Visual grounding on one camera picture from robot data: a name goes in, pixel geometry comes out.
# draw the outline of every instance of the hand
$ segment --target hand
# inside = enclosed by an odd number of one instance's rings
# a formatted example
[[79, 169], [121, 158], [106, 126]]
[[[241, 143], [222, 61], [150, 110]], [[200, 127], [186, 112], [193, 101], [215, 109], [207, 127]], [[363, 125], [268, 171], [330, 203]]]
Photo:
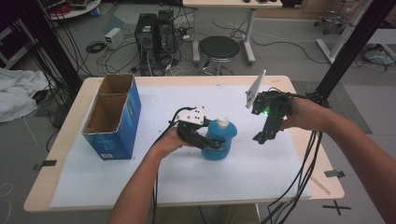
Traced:
[[188, 146], [188, 144], [183, 142], [178, 136], [177, 127], [173, 127], [162, 139], [152, 146], [150, 151], [155, 151], [162, 158], [165, 158], [171, 152], [183, 146]]
[[330, 119], [336, 116], [330, 109], [318, 105], [310, 100], [289, 99], [292, 115], [288, 115], [280, 129], [291, 127], [302, 128], [308, 131], [326, 132], [331, 124]]

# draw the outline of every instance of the blue box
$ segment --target blue box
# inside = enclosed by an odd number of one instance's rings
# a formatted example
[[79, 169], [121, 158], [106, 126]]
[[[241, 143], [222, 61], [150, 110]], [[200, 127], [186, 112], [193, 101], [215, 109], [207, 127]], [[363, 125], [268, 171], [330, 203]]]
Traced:
[[130, 160], [141, 103], [133, 75], [107, 75], [82, 135], [103, 160]]

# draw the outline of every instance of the small white box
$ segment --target small white box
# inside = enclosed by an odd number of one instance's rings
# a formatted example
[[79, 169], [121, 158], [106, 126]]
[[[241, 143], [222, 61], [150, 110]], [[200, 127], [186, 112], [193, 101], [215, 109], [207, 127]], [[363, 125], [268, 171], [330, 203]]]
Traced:
[[120, 28], [112, 29], [107, 35], [105, 35], [107, 47], [110, 49], [116, 49], [123, 42], [123, 34]]

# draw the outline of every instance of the blue bottle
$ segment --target blue bottle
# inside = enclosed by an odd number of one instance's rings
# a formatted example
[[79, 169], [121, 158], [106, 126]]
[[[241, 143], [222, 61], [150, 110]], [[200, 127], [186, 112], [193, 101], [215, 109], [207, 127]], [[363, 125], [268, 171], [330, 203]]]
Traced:
[[220, 148], [204, 148], [202, 155], [210, 161], [218, 161], [224, 159], [230, 152], [231, 142], [233, 137], [236, 136], [236, 127], [226, 117], [220, 116], [216, 120], [209, 123], [206, 138], [219, 139], [225, 141]]

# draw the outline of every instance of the white label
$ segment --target white label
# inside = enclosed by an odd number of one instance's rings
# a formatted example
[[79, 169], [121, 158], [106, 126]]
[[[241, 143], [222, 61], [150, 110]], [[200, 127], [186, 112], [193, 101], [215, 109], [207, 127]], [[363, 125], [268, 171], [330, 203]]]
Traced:
[[111, 154], [100, 154], [101, 156], [102, 156], [102, 158], [104, 158], [104, 159], [112, 159], [113, 158], [113, 155], [111, 155]]

